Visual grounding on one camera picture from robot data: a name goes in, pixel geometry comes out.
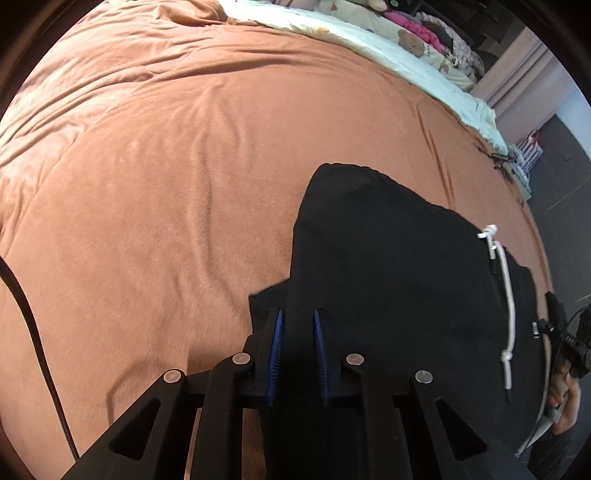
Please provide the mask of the person's right hand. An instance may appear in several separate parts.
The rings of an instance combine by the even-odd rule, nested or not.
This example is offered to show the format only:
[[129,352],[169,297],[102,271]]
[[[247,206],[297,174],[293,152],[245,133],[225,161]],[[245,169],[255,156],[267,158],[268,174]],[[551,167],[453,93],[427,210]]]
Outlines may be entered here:
[[554,436],[562,435],[571,430],[578,421],[581,388],[577,378],[570,374],[568,365],[557,368],[549,387],[548,404],[552,408],[562,408],[559,420],[552,426]]

